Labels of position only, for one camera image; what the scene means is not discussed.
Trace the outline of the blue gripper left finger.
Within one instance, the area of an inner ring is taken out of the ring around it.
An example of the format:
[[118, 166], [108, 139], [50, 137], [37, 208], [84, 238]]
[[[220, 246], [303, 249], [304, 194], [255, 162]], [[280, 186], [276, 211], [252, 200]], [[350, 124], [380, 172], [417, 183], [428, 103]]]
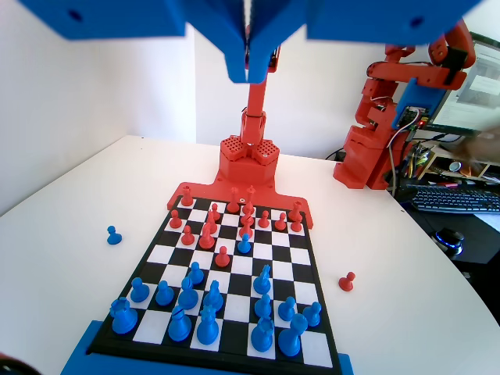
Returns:
[[234, 83], [247, 81], [242, 1], [33, 0], [21, 4], [68, 40], [183, 37], [189, 23], [224, 54], [229, 78]]

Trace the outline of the person's hand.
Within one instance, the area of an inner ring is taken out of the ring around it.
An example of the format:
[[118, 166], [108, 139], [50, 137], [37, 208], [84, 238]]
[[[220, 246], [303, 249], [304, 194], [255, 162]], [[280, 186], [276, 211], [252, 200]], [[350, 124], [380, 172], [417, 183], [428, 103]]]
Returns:
[[459, 143], [452, 154], [468, 166], [477, 162], [499, 163], [499, 123]]

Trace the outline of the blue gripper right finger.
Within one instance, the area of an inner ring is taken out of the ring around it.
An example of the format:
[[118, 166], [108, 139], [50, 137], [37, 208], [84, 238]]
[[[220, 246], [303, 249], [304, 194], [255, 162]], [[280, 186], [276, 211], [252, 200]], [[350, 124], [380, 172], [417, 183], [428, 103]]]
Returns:
[[271, 53], [297, 29], [308, 39], [425, 45], [450, 31], [477, 1], [253, 1], [248, 81], [266, 78]]

